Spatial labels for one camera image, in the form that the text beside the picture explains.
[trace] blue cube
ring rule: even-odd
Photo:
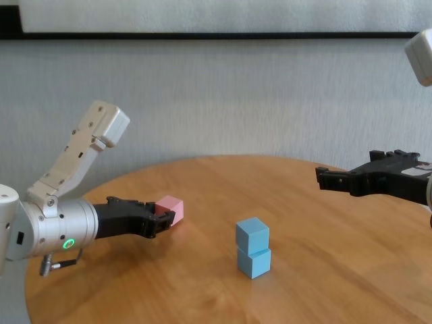
[[[270,263],[271,250],[268,248],[251,255],[237,248],[237,266],[251,279],[268,272]]]
[[[258,218],[239,221],[236,225],[236,243],[246,254],[269,248],[270,229]]]

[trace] green indicator ring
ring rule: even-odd
[[[68,249],[73,247],[74,245],[75,245],[75,240],[73,238],[70,238],[69,240],[63,243],[63,248]]]

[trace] white wall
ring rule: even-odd
[[[197,155],[352,168],[371,149],[404,149],[432,161],[432,89],[417,83],[404,43],[2,42],[0,183],[22,192],[44,173],[94,99],[119,105],[132,123],[82,190]]]
[[[17,5],[20,0],[0,0],[0,5]]]

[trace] round table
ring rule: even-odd
[[[96,240],[78,265],[38,276],[32,323],[432,323],[432,233],[420,205],[319,190],[317,164],[222,156],[148,167],[86,195],[184,200],[153,239]],[[237,269],[236,222],[270,228],[270,272]],[[56,254],[55,260],[74,257]]]

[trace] black stripe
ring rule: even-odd
[[[17,5],[0,5],[0,40],[61,39],[332,39],[332,38],[412,38],[417,32],[251,32],[251,33],[63,33],[23,32]]]
[[[0,38],[13,34],[22,34],[20,7],[0,5]]]

